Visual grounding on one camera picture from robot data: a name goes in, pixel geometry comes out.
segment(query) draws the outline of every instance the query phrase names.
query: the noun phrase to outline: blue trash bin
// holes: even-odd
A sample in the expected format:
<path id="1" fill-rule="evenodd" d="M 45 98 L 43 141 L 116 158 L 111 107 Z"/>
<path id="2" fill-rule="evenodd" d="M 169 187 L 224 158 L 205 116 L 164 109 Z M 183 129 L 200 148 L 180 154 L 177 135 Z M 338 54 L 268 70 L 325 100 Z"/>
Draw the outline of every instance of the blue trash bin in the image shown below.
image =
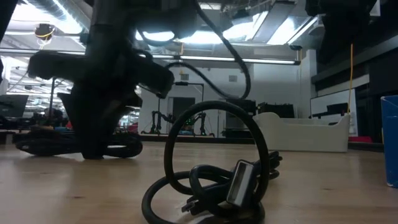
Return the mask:
<path id="1" fill-rule="evenodd" d="M 398 188 L 398 95 L 381 98 L 387 185 Z"/>

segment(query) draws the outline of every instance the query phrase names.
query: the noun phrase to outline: cable connector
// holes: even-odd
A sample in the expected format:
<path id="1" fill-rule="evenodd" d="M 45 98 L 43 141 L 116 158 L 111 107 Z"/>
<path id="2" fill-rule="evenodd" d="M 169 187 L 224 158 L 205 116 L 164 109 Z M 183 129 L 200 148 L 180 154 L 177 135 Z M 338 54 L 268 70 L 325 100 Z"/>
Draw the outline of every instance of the cable connector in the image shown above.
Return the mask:
<path id="1" fill-rule="evenodd" d="M 256 188 L 256 170 L 252 163 L 240 160 L 234 171 L 226 201 L 243 208 L 251 203 L 251 197 Z"/>
<path id="2" fill-rule="evenodd" d="M 192 201 L 192 202 L 188 202 L 186 205 L 184 205 L 181 208 L 182 212 L 189 212 L 191 213 L 191 215 L 198 215 L 204 211 L 206 211 L 206 208 L 203 206 L 202 203 L 200 203 L 199 201 Z"/>

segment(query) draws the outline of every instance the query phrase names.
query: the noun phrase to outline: computer monitor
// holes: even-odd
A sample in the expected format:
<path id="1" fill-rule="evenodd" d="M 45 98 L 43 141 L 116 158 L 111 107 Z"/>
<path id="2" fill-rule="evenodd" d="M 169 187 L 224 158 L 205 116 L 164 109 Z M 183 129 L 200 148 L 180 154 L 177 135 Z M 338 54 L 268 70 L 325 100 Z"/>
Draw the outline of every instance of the computer monitor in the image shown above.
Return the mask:
<path id="1" fill-rule="evenodd" d="M 24 115 L 27 95 L 1 95 L 0 116 L 6 118 L 21 118 Z"/>

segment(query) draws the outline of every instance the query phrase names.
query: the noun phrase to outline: black cable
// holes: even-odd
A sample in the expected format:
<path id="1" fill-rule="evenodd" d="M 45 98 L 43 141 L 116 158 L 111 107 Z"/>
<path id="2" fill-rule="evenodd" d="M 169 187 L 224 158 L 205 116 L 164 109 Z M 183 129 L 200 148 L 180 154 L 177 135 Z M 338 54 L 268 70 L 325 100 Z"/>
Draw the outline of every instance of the black cable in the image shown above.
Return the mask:
<path id="1" fill-rule="evenodd" d="M 255 163 L 256 167 L 259 169 L 258 174 L 258 186 L 257 190 L 254 192 L 252 196 L 252 206 L 256 211 L 255 220 L 261 219 L 258 217 L 260 214 L 263 214 L 261 211 L 262 207 L 260 206 L 260 200 L 263 198 L 268 185 L 268 180 L 272 172 L 276 167 L 276 164 L 279 163 L 279 160 L 282 158 L 279 157 L 278 153 L 273 153 L 273 160 L 270 161 L 270 157 L 268 155 L 268 150 L 266 146 L 266 142 L 264 140 L 264 136 L 261 133 L 256 122 L 249 116 L 243 109 L 240 107 L 233 105 L 231 103 L 222 102 L 222 101 L 206 101 L 193 105 L 188 110 L 186 110 L 174 123 L 172 129 L 170 130 L 169 137 L 167 138 L 164 152 L 164 169 L 166 177 L 158 180 L 154 183 L 146 192 L 144 198 L 142 199 L 142 212 L 144 214 L 145 219 L 150 224 L 164 224 L 171 223 L 159 218 L 151 209 L 151 201 L 156 194 L 163 186 L 170 184 L 176 191 L 181 194 L 193 195 L 193 198 L 197 200 L 197 203 L 201 207 L 201 210 L 208 210 L 210 213 L 219 216 L 219 217 L 227 217 L 231 218 L 235 216 L 239 210 L 236 208 L 223 208 L 218 204 L 226 200 L 226 192 L 228 191 L 229 184 L 231 182 L 231 178 L 233 176 L 233 172 L 228 170 L 223 170 L 213 166 L 197 166 L 194 167 L 191 171 L 186 172 L 178 172 L 175 173 L 173 169 L 173 151 L 175 140 L 178 136 L 179 131 L 181 130 L 185 121 L 191 118 L 193 115 L 205 111 L 205 110 L 225 110 L 237 117 L 239 117 L 242 122 L 249 128 L 257 146 L 257 150 L 259 151 L 260 160 Z M 179 180 L 181 179 L 189 179 L 190 187 L 182 185 Z M 202 187 L 199 183 L 199 179 L 212 180 L 216 182 L 216 184 Z M 241 223 L 247 223 L 247 220 L 240 220 Z"/>
<path id="2" fill-rule="evenodd" d="M 238 96 L 234 96 L 234 95 L 230 95 L 226 92 L 224 92 L 223 90 L 221 90 L 220 88 L 218 88 L 212 81 L 210 81 L 209 78 L 207 78 L 202 72 L 200 72 L 197 68 L 195 68 L 194 66 L 185 63 L 185 62 L 172 62 L 168 65 L 166 65 L 166 68 L 171 68 L 177 65 L 182 65 L 184 67 L 187 67 L 188 69 L 190 69 L 191 71 L 195 72 L 199 77 L 201 77 L 217 94 L 219 94 L 220 96 L 222 96 L 223 98 L 226 99 L 239 99 Z"/>
<path id="3" fill-rule="evenodd" d="M 195 6 L 195 9 L 197 10 L 198 15 L 203 19 L 203 21 L 206 22 L 206 24 L 213 30 L 215 34 L 221 39 L 221 41 L 224 43 L 225 47 L 231 52 L 232 56 L 235 58 L 236 63 L 241 67 L 242 72 L 244 73 L 244 77 L 246 80 L 246 89 L 243 93 L 243 96 L 240 97 L 240 99 L 244 100 L 249 96 L 250 89 L 251 89 L 251 79 L 250 79 L 250 73 L 249 69 L 246 66 L 246 64 L 243 62 L 243 59 L 241 56 L 238 54 L 238 52 L 234 49 L 234 47 L 231 45 L 231 43 L 223 36 L 222 31 L 217 28 L 217 26 L 209 19 L 209 17 L 206 16 L 205 12 L 201 9 L 199 2 L 197 0 L 191 0 L 192 4 Z"/>
<path id="4" fill-rule="evenodd" d="M 237 51 L 233 48 L 233 46 L 223 37 L 222 32 L 217 29 L 217 27 L 212 23 L 209 18 L 202 11 L 197 0 L 192 0 L 192 3 L 197 10 L 199 16 L 213 29 L 213 31 L 218 35 L 218 37 L 223 41 L 227 49 L 232 53 L 235 58 L 235 61 L 239 63 L 240 67 L 246 78 L 246 89 L 242 97 L 240 99 L 246 99 L 250 93 L 251 89 L 251 80 L 249 70 L 246 64 L 243 62 L 242 58 L 239 56 Z M 214 83 L 212 83 L 202 72 L 198 69 L 184 62 L 174 62 L 170 63 L 166 66 L 166 68 L 171 68 L 176 65 L 182 65 L 184 67 L 189 68 L 197 75 L 202 77 L 204 81 L 209 84 L 209 86 L 217 92 L 217 94 L 221 95 L 227 99 L 239 99 L 237 96 L 233 96 L 227 94 L 220 90 Z M 256 143 L 257 150 L 259 151 L 260 160 L 253 163 L 255 174 L 257 175 L 257 183 L 256 190 L 253 193 L 250 201 L 251 210 L 253 214 L 249 218 L 239 219 L 236 215 L 239 214 L 240 209 L 236 207 L 225 208 L 219 206 L 220 203 L 226 201 L 227 193 L 229 187 L 231 185 L 231 181 L 234 175 L 234 171 L 228 171 L 224 169 L 220 169 L 214 166 L 208 165 L 200 165 L 194 167 L 191 171 L 185 172 L 174 172 L 173 169 L 173 152 L 174 145 L 177 139 L 177 136 L 183 127 L 186 120 L 191 118 L 197 113 L 200 113 L 205 110 L 225 110 L 236 117 L 238 117 L 250 130 L 252 137 Z M 189 210 L 192 215 L 197 215 L 204 211 L 209 211 L 211 214 L 217 217 L 234 219 L 234 222 L 230 223 L 258 223 L 262 219 L 264 219 L 265 211 L 264 207 L 261 205 L 261 199 L 263 198 L 267 186 L 268 181 L 271 179 L 275 179 L 279 176 L 279 172 L 276 171 L 276 168 L 279 166 L 282 158 L 279 156 L 278 152 L 273 152 L 268 154 L 268 148 L 262 135 L 259 126 L 256 122 L 249 116 L 243 109 L 240 107 L 233 105 L 231 103 L 222 102 L 222 101 L 206 101 L 195 104 L 191 106 L 188 110 L 186 110 L 179 118 L 174 122 L 172 129 L 170 130 L 169 136 L 165 145 L 164 152 L 164 169 L 165 169 L 165 177 L 158 180 L 152 186 L 149 187 L 147 192 L 142 199 L 142 213 L 145 219 L 150 224 L 173 224 L 172 222 L 168 222 L 166 220 L 158 217 L 151 208 L 152 199 L 155 194 L 167 184 L 170 184 L 176 191 L 185 195 L 192 195 L 191 198 L 187 200 L 188 207 L 183 208 L 184 210 Z M 190 186 L 182 185 L 179 180 L 189 179 Z M 215 182 L 215 184 L 208 186 L 201 186 L 199 179 L 206 179 Z"/>

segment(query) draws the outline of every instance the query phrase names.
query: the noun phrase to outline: wooden table surface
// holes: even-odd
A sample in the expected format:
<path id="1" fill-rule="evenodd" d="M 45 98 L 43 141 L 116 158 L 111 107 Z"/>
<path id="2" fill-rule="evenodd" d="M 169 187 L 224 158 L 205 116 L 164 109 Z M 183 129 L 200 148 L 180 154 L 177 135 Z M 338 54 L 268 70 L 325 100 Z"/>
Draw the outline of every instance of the wooden table surface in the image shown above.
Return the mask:
<path id="1" fill-rule="evenodd" d="M 145 142 L 135 159 L 84 161 L 79 154 L 30 157 L 12 146 L 0 149 L 0 224 L 146 223 L 141 200 L 164 176 L 161 142 Z M 398 190 L 387 187 L 384 155 L 281 152 L 280 177 L 263 204 L 269 224 L 396 224 Z M 176 171 L 197 164 L 226 169 L 254 161 L 252 145 L 177 144 Z M 180 213 L 187 199 L 171 187 L 155 197 L 155 212 L 178 223 L 198 223 Z"/>

